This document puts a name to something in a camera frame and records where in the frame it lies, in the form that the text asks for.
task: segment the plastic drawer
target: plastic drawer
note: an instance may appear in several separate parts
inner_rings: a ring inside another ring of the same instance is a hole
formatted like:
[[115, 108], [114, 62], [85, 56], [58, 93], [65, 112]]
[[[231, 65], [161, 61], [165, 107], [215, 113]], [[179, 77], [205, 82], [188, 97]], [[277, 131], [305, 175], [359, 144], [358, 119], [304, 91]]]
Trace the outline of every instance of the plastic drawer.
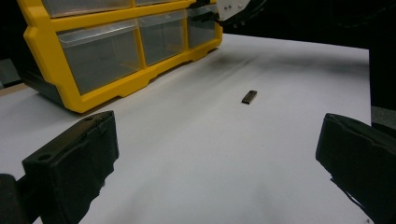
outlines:
[[216, 24], [214, 21], [194, 21], [193, 17], [203, 15], [207, 12], [215, 12], [217, 10], [218, 8], [216, 5], [187, 9], [189, 15], [188, 31], [190, 49], [200, 46], [216, 37]]
[[139, 18], [147, 65], [153, 65], [184, 50], [183, 22], [186, 11], [174, 11]]
[[131, 6], [130, 0], [43, 0], [52, 18], [109, 11]]
[[135, 19], [58, 35], [80, 94], [140, 69]]
[[180, 0], [135, 0], [134, 3], [138, 7], [148, 6], [148, 5], [155, 5], [160, 3], [167, 3], [167, 2], [176, 2]]

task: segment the tabletop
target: tabletop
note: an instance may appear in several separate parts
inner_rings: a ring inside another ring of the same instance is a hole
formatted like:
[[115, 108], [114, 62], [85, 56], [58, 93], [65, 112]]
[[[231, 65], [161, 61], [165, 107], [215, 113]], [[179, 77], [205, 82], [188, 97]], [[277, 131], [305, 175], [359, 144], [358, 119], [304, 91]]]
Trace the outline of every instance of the tabletop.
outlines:
[[326, 113], [371, 122], [366, 49], [224, 35], [202, 60], [83, 115], [13, 92], [0, 97], [0, 173], [21, 178], [24, 158], [107, 110], [120, 158], [81, 223], [368, 219], [315, 160]]

